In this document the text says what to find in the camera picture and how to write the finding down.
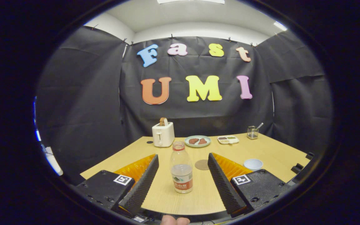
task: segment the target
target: bottle label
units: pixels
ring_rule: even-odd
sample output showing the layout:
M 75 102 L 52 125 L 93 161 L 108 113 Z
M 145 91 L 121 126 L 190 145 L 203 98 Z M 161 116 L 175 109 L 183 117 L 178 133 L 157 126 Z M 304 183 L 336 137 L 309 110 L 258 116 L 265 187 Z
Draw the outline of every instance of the bottle label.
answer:
M 188 190 L 193 187 L 193 173 L 185 176 L 176 176 L 172 174 L 174 187 L 178 190 Z

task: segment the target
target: ceiling light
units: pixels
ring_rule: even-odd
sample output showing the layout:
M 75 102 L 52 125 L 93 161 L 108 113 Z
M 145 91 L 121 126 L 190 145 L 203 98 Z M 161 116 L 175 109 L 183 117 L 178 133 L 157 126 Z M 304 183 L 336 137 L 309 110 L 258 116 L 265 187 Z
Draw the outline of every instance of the ceiling light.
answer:
M 280 29 L 282 29 L 282 30 L 284 30 L 284 31 L 286 31 L 287 30 L 287 28 L 285 27 L 285 26 L 283 26 L 283 24 L 281 24 L 281 23 L 279 23 L 279 22 L 274 22 L 274 25 L 276 26 L 276 27 L 278 27 L 278 28 L 280 28 Z
M 224 0 L 157 0 L 159 4 L 180 2 L 180 1 L 203 1 L 203 2 L 224 4 Z

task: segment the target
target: black backdrop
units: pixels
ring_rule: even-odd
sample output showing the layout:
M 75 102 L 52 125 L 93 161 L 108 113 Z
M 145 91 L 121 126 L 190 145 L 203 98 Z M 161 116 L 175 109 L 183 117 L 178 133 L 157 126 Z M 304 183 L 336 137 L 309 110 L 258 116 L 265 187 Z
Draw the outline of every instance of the black backdrop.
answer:
M 187 46 L 186 56 L 172 56 L 171 44 Z M 223 57 L 212 57 L 208 45 L 223 46 Z M 137 52 L 157 44 L 157 61 L 144 68 Z M 248 50 L 251 62 L 235 50 Z M 204 83 L 209 75 L 219 76 L 221 101 L 187 102 L 186 76 L 196 75 Z M 252 99 L 241 99 L 239 75 L 249 77 Z M 160 96 L 158 79 L 170 77 L 169 98 L 149 105 L 141 97 L 141 80 L 153 78 L 154 96 Z M 151 127 L 160 117 L 174 122 L 177 137 L 195 134 L 244 133 L 248 126 L 264 126 L 260 132 L 306 153 L 326 149 L 332 125 L 332 97 L 323 67 L 313 52 L 290 31 L 270 37 L 257 47 L 209 37 L 175 37 L 128 46 L 120 77 L 127 136 L 133 142 L 152 136 Z
M 119 114 L 124 44 L 81 27 L 51 57 L 37 89 L 36 123 L 71 183 L 126 146 Z
M 169 55 L 171 44 L 187 46 L 186 56 Z M 213 57 L 209 44 L 223 47 L 223 57 Z M 157 61 L 144 68 L 143 60 L 137 52 L 157 44 Z M 236 48 L 248 50 L 251 62 L 240 58 Z M 188 102 L 189 83 L 186 76 L 196 75 L 205 83 L 210 75 L 219 77 L 218 85 L 221 101 Z M 252 99 L 241 99 L 241 86 L 236 78 L 249 77 Z M 158 79 L 170 77 L 169 97 L 159 105 L 146 104 L 142 99 L 141 80 L 153 78 L 154 96 L 160 96 L 161 83 Z M 126 48 L 120 77 L 120 97 L 125 106 L 127 135 L 130 141 L 141 136 L 152 136 L 151 127 L 166 117 L 174 123 L 177 137 L 191 135 L 223 135 L 244 133 L 248 126 L 263 122 L 264 133 L 273 122 L 273 103 L 267 76 L 263 73 L 262 62 L 256 56 L 256 49 L 240 42 L 211 37 L 175 37 L 140 42 Z
M 171 44 L 187 46 L 186 56 L 169 55 Z M 213 57 L 209 44 L 223 46 Z M 143 67 L 137 52 L 157 44 L 157 61 Z M 177 137 L 244 133 L 250 125 L 306 153 L 327 146 L 332 122 L 331 93 L 324 70 L 309 48 L 291 32 L 270 37 L 257 47 L 211 37 L 174 37 L 134 45 L 98 29 L 82 27 L 46 65 L 37 92 L 37 125 L 51 146 L 64 177 L 77 184 L 79 175 L 141 136 L 152 136 L 160 117 L 174 123 Z M 248 50 L 250 62 L 236 48 Z M 205 83 L 219 77 L 221 101 L 188 102 L 186 76 Z M 241 99 L 237 76 L 249 78 L 251 99 Z M 150 105 L 142 99 L 141 80 L 170 77 L 169 97 Z
M 272 138 L 321 154 L 333 122 L 332 93 L 313 51 L 290 31 L 256 47 L 273 91 Z

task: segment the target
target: human finger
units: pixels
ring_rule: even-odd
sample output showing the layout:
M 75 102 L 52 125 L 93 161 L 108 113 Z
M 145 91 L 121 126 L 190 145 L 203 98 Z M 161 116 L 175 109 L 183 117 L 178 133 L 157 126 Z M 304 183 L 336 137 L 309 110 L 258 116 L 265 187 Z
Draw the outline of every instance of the human finger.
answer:
M 177 225 L 177 222 L 176 219 L 174 219 L 172 216 L 164 215 L 162 217 L 162 222 L 160 223 L 160 225 Z
M 190 223 L 190 220 L 187 218 L 177 218 L 177 225 L 188 225 Z

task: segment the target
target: toaster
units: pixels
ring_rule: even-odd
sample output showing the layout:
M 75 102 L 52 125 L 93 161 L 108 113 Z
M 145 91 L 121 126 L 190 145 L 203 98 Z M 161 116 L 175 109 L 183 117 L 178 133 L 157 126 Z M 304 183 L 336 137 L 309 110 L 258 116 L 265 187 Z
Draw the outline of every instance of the toaster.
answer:
M 161 118 L 160 123 L 152 127 L 152 137 L 156 147 L 169 147 L 174 141 L 173 123 Z

